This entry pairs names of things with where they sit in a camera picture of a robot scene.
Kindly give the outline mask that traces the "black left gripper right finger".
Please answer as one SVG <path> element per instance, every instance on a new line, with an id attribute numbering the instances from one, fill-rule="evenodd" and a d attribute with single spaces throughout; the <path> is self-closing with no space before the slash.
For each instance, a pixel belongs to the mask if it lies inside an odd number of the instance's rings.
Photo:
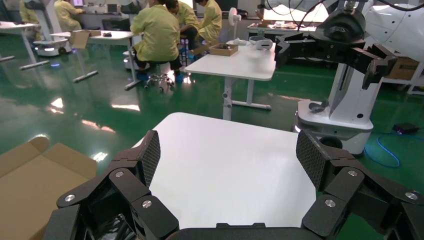
<path id="1" fill-rule="evenodd" d="M 424 196 L 367 169 L 348 151 L 324 145 L 310 130 L 297 136 L 296 157 L 320 196 L 301 227 L 333 240 L 350 215 L 386 240 L 424 237 Z"/>

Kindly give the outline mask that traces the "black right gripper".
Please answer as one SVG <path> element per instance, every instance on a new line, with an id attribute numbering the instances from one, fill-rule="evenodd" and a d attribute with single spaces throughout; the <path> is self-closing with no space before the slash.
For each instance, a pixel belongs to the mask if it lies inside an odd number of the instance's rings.
<path id="1" fill-rule="evenodd" d="M 351 67 L 364 74 L 361 88 L 378 84 L 392 71 L 398 57 L 381 44 L 365 46 L 366 20 L 356 9 L 337 9 L 315 32 L 291 32 L 275 37 L 275 67 L 280 69 L 289 59 L 320 58 L 345 63 L 351 54 Z"/>

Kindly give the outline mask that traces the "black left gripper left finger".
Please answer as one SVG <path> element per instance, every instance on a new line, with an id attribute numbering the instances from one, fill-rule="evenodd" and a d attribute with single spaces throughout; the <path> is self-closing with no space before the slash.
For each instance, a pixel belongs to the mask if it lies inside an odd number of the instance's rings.
<path id="1" fill-rule="evenodd" d="M 45 240 L 88 240 L 122 215 L 140 240 L 166 240 L 179 221 L 150 191 L 161 158 L 159 133 L 149 130 L 137 147 L 119 152 L 104 173 L 60 196 L 47 223 Z"/>

